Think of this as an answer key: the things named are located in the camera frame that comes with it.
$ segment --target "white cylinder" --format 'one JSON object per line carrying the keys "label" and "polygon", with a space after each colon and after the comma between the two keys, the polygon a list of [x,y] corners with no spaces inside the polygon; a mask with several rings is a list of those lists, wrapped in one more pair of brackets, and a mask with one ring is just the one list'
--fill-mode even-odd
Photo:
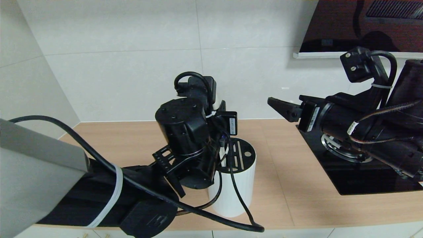
{"label": "white cylinder", "polygon": [[[253,198],[255,164],[257,163],[255,153],[254,156],[254,162],[249,168],[233,174],[239,194],[247,207],[250,206]],[[216,172],[214,174],[214,184],[209,187],[209,200],[213,199],[217,194],[219,183],[219,173]],[[235,193],[229,172],[222,172],[222,191],[217,201],[211,207],[213,207],[216,213],[224,217],[235,217],[245,212]]]}

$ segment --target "black cable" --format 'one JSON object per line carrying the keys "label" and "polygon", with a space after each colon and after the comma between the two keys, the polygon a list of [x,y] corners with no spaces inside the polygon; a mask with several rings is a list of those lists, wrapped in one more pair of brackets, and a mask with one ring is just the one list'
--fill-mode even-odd
{"label": "black cable", "polygon": [[[391,112],[400,111],[400,110],[403,110],[403,109],[406,109],[406,108],[414,107],[415,105],[421,103],[422,101],[423,100],[416,100],[416,101],[413,101],[413,102],[406,102],[406,103],[402,103],[402,104],[394,105],[394,106],[390,106],[390,107],[379,108],[379,109],[377,109],[377,110],[375,110],[371,113],[368,113],[368,114],[362,116],[360,119],[355,120],[354,121],[354,123],[356,124],[355,126],[357,126],[357,124],[360,121],[365,120],[369,117],[376,116],[376,115],[383,115],[383,114],[386,114],[386,113],[391,113]],[[349,134],[350,140],[352,140],[356,143],[359,143],[359,144],[375,144],[375,143],[383,143],[383,142],[388,142],[388,141],[403,141],[403,140],[411,140],[412,139],[412,137],[404,137],[404,138],[394,137],[394,138],[383,139],[383,140],[363,141],[363,140],[358,140],[358,139],[352,137],[352,132]]]}
{"label": "black cable", "polygon": [[358,0],[355,7],[354,15],[352,16],[352,28],[357,39],[361,40],[361,28],[360,28],[360,14],[363,10],[364,0]]}
{"label": "black cable", "polygon": [[175,90],[178,91],[178,89],[179,89],[178,82],[183,77],[186,77],[186,76],[197,77],[197,78],[201,79],[201,81],[204,83],[204,86],[206,87],[206,91],[207,91],[207,101],[208,101],[208,108],[209,108],[209,111],[207,113],[210,115],[213,111],[213,93],[212,93],[212,89],[210,88],[209,83],[207,82],[207,80],[204,76],[202,76],[201,74],[196,73],[196,72],[183,72],[183,73],[179,74],[175,78],[175,81],[173,82],[173,84],[175,86]]}
{"label": "black cable", "polygon": [[[205,203],[205,204],[198,206],[198,207],[195,207],[195,208],[198,208],[198,209],[201,209],[201,210],[206,209],[206,208],[210,207],[211,205],[213,205],[217,201],[217,199],[219,198],[220,194],[222,193],[222,172],[220,170],[218,170],[217,172],[219,172],[219,189],[217,190],[216,195],[208,203]],[[190,212],[187,212],[185,210],[179,210],[176,213],[176,215],[182,216],[182,215],[189,214],[189,213]]]}
{"label": "black cable", "polygon": [[[389,78],[388,78],[388,81],[386,83],[387,84],[386,86],[392,87],[394,80],[395,80],[397,67],[398,67],[395,56],[393,54],[386,52],[386,51],[383,51],[383,50],[373,50],[373,51],[367,52],[365,54],[368,58],[370,58],[372,56],[383,56],[383,57],[385,57],[389,60],[389,62],[391,64],[391,70],[390,70],[390,73],[389,73]],[[382,92],[382,98],[380,100],[380,107],[379,108],[383,108],[383,107],[386,106],[386,102],[388,101],[388,97],[389,97],[389,92],[390,92],[390,89],[385,89]]]}
{"label": "black cable", "polygon": [[222,157],[222,159],[219,161],[219,163],[217,164],[218,166],[226,159],[226,155],[224,154],[224,156]]}
{"label": "black cable", "polygon": [[238,187],[236,186],[235,177],[233,175],[232,160],[231,160],[231,158],[232,158],[231,136],[229,135],[229,133],[226,130],[224,130],[222,127],[220,127],[215,121],[213,123],[225,135],[225,139],[228,142],[228,147],[229,147],[228,158],[229,159],[227,159],[227,161],[229,163],[229,173],[231,174],[231,180],[232,180],[232,184],[233,184],[233,188],[235,190],[236,196],[238,197],[239,202],[241,203],[242,207],[244,208],[245,212],[247,213],[248,218],[250,220],[250,223],[254,227],[261,228],[264,232],[264,227],[254,221],[253,215],[251,214],[250,210],[248,209],[247,205],[245,204],[244,200],[242,199],[241,194],[239,194]]}
{"label": "black cable", "polygon": [[[66,125],[65,123],[57,120],[56,118],[52,118],[49,116],[40,116],[40,115],[32,115],[32,116],[22,116],[22,117],[18,117],[18,118],[14,118],[9,120],[10,122],[13,123],[17,123],[17,122],[23,122],[23,121],[31,121],[31,120],[41,120],[41,121],[47,121],[47,122],[51,122],[57,126],[59,126],[60,128],[62,128],[64,131],[66,131],[76,142],[78,142],[91,156],[94,157],[94,159],[96,159],[99,163],[101,163],[104,167],[106,167],[108,170],[110,170],[113,173],[116,173],[115,167],[109,162],[107,161],[103,156],[101,156],[101,154],[99,154],[90,144],[88,144],[78,133],[76,133],[71,127],[69,127],[68,125]],[[204,210],[200,210],[198,208],[192,207],[188,204],[185,204],[183,202],[180,201],[175,201],[172,198],[169,198],[163,194],[160,194],[158,192],[156,192],[155,190],[145,187],[142,184],[139,184],[138,182],[134,181],[131,177],[127,176],[124,174],[124,180],[133,185],[134,187],[160,199],[163,200],[165,202],[168,202],[176,207],[179,207],[183,210],[189,211],[191,213],[209,218],[210,220],[225,224],[227,226],[233,227],[233,228],[237,228],[237,229],[241,229],[241,230],[246,230],[246,231],[254,231],[254,232],[264,232],[264,228],[262,227],[256,227],[253,225],[248,225],[248,224],[243,224],[243,223],[239,223],[236,221],[231,221],[228,219],[225,219],[223,217],[217,216],[215,214],[212,214],[210,212],[204,211]]]}

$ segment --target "black connector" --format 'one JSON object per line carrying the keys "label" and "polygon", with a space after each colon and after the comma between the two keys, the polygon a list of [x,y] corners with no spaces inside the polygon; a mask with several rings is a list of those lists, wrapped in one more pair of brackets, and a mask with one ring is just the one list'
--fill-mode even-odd
{"label": "black connector", "polygon": [[361,83],[373,78],[365,57],[363,57],[366,52],[369,52],[369,50],[356,47],[340,56],[342,66],[351,83]]}
{"label": "black connector", "polygon": [[[216,101],[216,81],[211,76],[204,76],[204,78],[210,86],[212,93],[211,104],[213,104]],[[200,78],[191,76],[188,78],[187,83],[178,83],[176,92],[178,93],[178,97],[198,98],[203,104],[204,111],[207,112],[207,108],[209,107],[207,90]]]}
{"label": "black connector", "polygon": [[225,121],[227,127],[226,131],[231,136],[238,134],[238,113],[235,111],[217,111],[216,116],[220,117]]}

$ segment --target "gas stove burner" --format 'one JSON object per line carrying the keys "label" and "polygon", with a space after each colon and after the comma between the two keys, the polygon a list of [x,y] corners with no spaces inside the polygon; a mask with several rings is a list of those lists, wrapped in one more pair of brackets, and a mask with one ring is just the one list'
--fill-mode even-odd
{"label": "gas stove burner", "polygon": [[341,146],[341,142],[339,140],[327,134],[323,134],[321,136],[321,143],[332,154],[350,162],[368,163],[373,160],[372,157],[367,156],[363,153],[360,153],[356,150],[345,149],[344,147]]}

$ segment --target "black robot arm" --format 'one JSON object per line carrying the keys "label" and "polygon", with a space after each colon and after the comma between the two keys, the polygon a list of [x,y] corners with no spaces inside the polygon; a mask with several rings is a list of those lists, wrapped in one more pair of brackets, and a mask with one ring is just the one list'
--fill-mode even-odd
{"label": "black robot arm", "polygon": [[[185,76],[191,77],[187,83],[180,83]],[[161,105],[155,115],[168,144],[153,153],[154,162],[148,166],[119,168],[123,175],[121,193],[98,226],[120,227],[137,238],[153,237],[168,227],[175,216],[195,213],[234,228],[263,232],[257,223],[242,224],[203,211],[220,192],[197,208],[179,202],[179,197],[185,196],[182,186],[204,189],[213,184],[220,166],[220,148],[229,146],[226,142],[237,134],[237,113],[226,111],[225,101],[216,101],[216,82],[212,77],[185,72],[175,79],[175,89],[181,98]],[[118,167],[57,119],[35,115],[10,121],[28,120],[56,124],[94,158],[89,160],[89,172],[37,223],[88,226],[111,200],[118,183]]]}
{"label": "black robot arm", "polygon": [[[378,56],[387,57],[386,76]],[[396,60],[388,52],[357,47],[341,56],[352,83],[374,79],[357,95],[337,93],[325,99],[300,95],[301,105],[268,98],[268,104],[304,133],[319,130],[339,141],[339,147],[376,158],[413,177],[423,166],[423,62],[407,60],[395,79]]]}

